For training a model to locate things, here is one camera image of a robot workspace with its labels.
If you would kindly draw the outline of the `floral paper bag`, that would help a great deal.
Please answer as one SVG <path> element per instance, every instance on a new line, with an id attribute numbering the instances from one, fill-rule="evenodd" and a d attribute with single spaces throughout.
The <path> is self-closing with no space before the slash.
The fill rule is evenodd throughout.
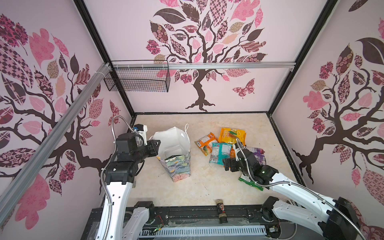
<path id="1" fill-rule="evenodd" d="M 189 124 L 184 129 L 177 127 L 156 132 L 151 139 L 161 142 L 157 159 L 174 183 L 191 176 L 191 141 Z"/>

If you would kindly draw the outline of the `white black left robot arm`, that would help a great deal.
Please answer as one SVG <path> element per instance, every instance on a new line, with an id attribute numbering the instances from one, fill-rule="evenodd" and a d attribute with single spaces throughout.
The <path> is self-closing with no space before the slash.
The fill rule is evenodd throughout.
<path id="1" fill-rule="evenodd" d="M 127 201 L 145 159 L 158 154 L 161 141 L 146 141 L 138 133 L 125 133 L 116 138 L 115 144 L 112 160 L 101 173 L 106 199 L 95 238 L 136 240 L 145 224 L 154 218 L 154 204 L 151 201 L 138 202 L 124 224 Z"/>

